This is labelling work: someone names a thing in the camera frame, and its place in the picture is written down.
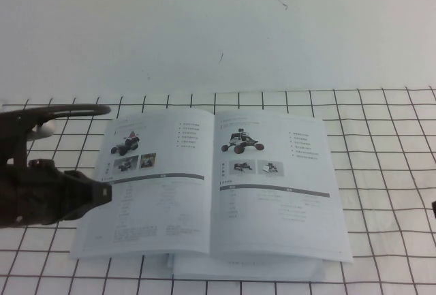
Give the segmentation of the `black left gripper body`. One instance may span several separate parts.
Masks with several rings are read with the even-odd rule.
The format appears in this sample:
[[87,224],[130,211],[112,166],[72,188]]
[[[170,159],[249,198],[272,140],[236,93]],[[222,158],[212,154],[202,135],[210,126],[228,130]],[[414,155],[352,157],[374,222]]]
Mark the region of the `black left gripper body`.
[[10,227],[64,221],[65,206],[84,204],[77,170],[60,171],[52,160],[27,168],[10,166]]

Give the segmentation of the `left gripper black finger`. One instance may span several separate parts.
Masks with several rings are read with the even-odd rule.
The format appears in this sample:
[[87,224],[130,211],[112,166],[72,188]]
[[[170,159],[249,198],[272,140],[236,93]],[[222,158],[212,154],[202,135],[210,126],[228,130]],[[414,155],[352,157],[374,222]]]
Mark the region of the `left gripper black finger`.
[[80,197],[89,204],[107,204],[112,200],[112,186],[108,183],[93,180],[81,172],[78,173],[80,181]]
[[68,204],[65,206],[65,221],[75,221],[83,217],[86,213],[97,207],[94,203],[84,203],[84,204]]

